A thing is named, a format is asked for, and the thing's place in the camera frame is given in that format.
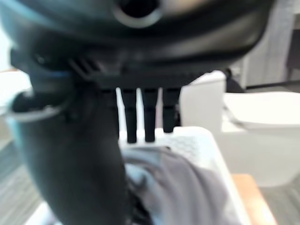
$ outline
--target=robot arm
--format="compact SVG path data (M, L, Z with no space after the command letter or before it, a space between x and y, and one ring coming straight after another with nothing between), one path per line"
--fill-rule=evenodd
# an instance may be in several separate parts
M145 124L153 130L156 90L164 88L168 121L182 86L256 45L272 3L1 0L3 26L14 42L12 65L28 73L33 86L12 102L9 126L32 179L64 225L134 220L115 88L131 107L130 90L142 88Z

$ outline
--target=wooden surface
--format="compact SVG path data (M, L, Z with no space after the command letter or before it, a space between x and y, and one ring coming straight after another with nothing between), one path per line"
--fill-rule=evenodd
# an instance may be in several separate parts
M13 72L13 71L17 71L17 69L11 68L11 69L8 69L8 70L0 71L0 73Z
M233 175L252 225L277 225L263 195L250 175Z

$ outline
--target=gray floor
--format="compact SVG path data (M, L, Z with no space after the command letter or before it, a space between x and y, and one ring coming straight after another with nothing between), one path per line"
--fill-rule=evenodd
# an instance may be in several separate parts
M0 150L0 225L23 225L41 201L10 143Z
M289 185L261 191L278 225L300 225L300 176Z

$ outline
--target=fabric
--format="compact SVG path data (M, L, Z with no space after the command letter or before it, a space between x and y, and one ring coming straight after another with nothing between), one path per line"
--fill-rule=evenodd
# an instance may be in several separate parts
M225 213L227 193L216 174L167 148L123 151L129 188L154 225L237 225Z

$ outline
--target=white basket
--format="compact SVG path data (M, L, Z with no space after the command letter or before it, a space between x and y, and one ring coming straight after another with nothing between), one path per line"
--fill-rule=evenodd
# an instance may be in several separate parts
M226 213L242 225L251 225L236 186L211 132L200 127L177 127L173 134L164 134L161 128L157 128L155 137L155 143L145 143L144 131L138 130L137 143L128 144L126 131L121 131L119 145L121 148L128 146L168 146L172 151L182 154L195 165L214 171L222 179L229 195Z

